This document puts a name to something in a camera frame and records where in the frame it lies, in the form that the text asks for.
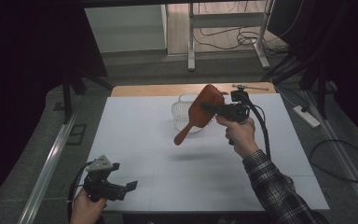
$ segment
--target metal rail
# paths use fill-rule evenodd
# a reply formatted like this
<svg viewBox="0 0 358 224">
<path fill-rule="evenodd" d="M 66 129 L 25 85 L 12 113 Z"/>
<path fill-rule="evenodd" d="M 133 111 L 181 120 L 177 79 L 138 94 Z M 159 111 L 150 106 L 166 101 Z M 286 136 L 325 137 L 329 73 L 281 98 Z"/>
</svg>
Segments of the metal rail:
<svg viewBox="0 0 358 224">
<path fill-rule="evenodd" d="M 313 96 L 310 94 L 309 91 L 302 91 L 302 93 L 305 95 L 305 97 L 310 102 L 310 109 L 313 112 L 313 115 L 318 118 L 318 120 L 321 122 L 322 128 L 324 130 L 324 134 L 328 139 L 338 139 L 336 133 L 334 132 L 334 129 L 331 127 L 328 120 L 325 120 L 322 118 L 322 116 L 319 114 L 317 108 L 316 108 L 316 102 L 313 98 Z M 342 166 L 345 174 L 351 178 L 358 180 L 358 170 L 356 169 L 356 166 L 351 161 L 350 156 L 344 149 L 344 146 L 340 143 L 332 143 L 333 144 L 333 150 L 334 153 Z M 358 183 L 351 183 L 353 186 L 353 189 L 355 190 L 357 196 L 358 196 Z"/>
<path fill-rule="evenodd" d="M 36 216 L 37 210 L 42 203 L 43 197 L 45 196 L 48 184 L 57 166 L 57 163 L 62 154 L 63 147 L 65 146 L 66 140 L 68 139 L 69 133 L 75 123 L 77 112 L 83 100 L 82 96 L 77 95 L 75 98 L 75 110 L 72 113 L 66 124 L 61 126 L 60 132 L 48 154 L 45 165 L 40 172 L 39 177 L 36 180 L 34 189 L 25 205 L 18 223 L 33 223 Z"/>
</svg>

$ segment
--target white surface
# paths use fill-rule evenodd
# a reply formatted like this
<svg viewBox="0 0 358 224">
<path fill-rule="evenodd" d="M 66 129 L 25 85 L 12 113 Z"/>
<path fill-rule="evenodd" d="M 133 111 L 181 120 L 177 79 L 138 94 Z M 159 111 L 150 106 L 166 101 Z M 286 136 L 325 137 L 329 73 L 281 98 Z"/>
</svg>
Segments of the white surface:
<svg viewBox="0 0 358 224">
<path fill-rule="evenodd" d="M 297 138 L 279 94 L 252 94 L 266 113 L 271 158 L 312 209 L 328 209 L 318 182 Z M 215 121 L 190 134 L 180 146 L 173 143 L 171 106 L 177 96 L 108 98 L 89 154 L 105 154 L 120 169 L 109 176 L 114 184 L 138 180 L 123 202 L 108 210 L 122 212 L 262 211 L 241 158 L 228 144 L 225 127 Z M 264 138 L 255 119 L 256 142 Z"/>
</svg>

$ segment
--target power strip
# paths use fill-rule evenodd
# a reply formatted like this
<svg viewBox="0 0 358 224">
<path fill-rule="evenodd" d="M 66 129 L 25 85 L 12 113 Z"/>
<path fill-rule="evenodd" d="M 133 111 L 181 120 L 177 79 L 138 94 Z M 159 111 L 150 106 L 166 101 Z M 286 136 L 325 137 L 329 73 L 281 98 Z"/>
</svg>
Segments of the power strip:
<svg viewBox="0 0 358 224">
<path fill-rule="evenodd" d="M 321 125 L 321 123 L 314 118 L 310 113 L 306 112 L 302 112 L 301 111 L 301 106 L 298 105 L 295 108 L 293 108 L 293 110 L 296 112 L 296 114 L 298 114 L 303 120 L 305 120 L 310 127 L 315 128 L 318 127 L 319 125 Z"/>
</svg>

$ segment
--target white basket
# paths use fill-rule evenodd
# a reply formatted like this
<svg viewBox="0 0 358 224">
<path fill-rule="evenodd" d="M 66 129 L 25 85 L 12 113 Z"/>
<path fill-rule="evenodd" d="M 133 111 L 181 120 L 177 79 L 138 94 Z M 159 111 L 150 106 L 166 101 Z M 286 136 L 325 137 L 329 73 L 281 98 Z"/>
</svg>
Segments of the white basket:
<svg viewBox="0 0 358 224">
<path fill-rule="evenodd" d="M 195 95 L 196 97 L 199 95 L 197 92 L 189 91 L 184 92 L 179 96 L 179 99 L 177 102 L 175 102 L 172 105 L 172 115 L 175 123 L 175 127 L 177 130 L 182 131 L 185 126 L 188 124 L 188 109 L 191 107 L 191 104 L 193 104 L 194 100 L 182 100 L 182 96 L 188 96 L 188 95 Z M 190 129 L 189 133 L 197 133 L 201 131 L 202 128 L 198 128 L 196 126 L 193 126 Z"/>
</svg>

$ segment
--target metal frame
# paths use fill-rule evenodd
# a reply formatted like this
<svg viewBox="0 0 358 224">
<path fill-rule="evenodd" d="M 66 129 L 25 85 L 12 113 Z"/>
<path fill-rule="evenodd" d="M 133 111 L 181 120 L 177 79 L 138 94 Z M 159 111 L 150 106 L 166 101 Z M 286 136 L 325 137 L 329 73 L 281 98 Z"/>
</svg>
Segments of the metal frame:
<svg viewBox="0 0 358 224">
<path fill-rule="evenodd" d="M 77 112 L 81 105 L 82 99 L 83 96 L 77 96 L 75 98 L 75 110 L 72 113 L 71 118 L 69 118 L 68 123 L 63 124 L 60 128 L 60 132 L 57 135 L 54 145 L 52 146 L 51 151 L 48 154 L 48 158 L 46 159 L 45 165 L 43 166 L 42 171 L 40 172 L 40 175 L 36 180 L 34 189 L 32 190 L 28 202 L 22 211 L 18 223 L 34 222 L 34 218 L 36 217 L 36 213 L 39 210 L 39 206 L 42 203 L 43 197 L 45 196 L 48 184 L 54 174 L 54 170 L 62 154 L 62 150 L 65 147 L 69 132 L 71 132 L 72 127 L 75 123 Z"/>
<path fill-rule="evenodd" d="M 260 32 L 257 41 L 254 43 L 255 52 L 264 69 L 269 69 L 269 61 L 262 49 L 262 41 L 264 33 L 269 23 L 269 15 L 274 0 L 268 2 L 265 12 L 252 13 L 228 13 L 228 14 L 207 14 L 195 15 L 193 11 L 193 3 L 188 4 L 189 14 L 189 37 L 188 37 L 188 70 L 196 69 L 195 47 L 194 47 L 194 29 L 195 28 L 221 28 L 221 27 L 255 27 L 260 26 Z"/>
</svg>

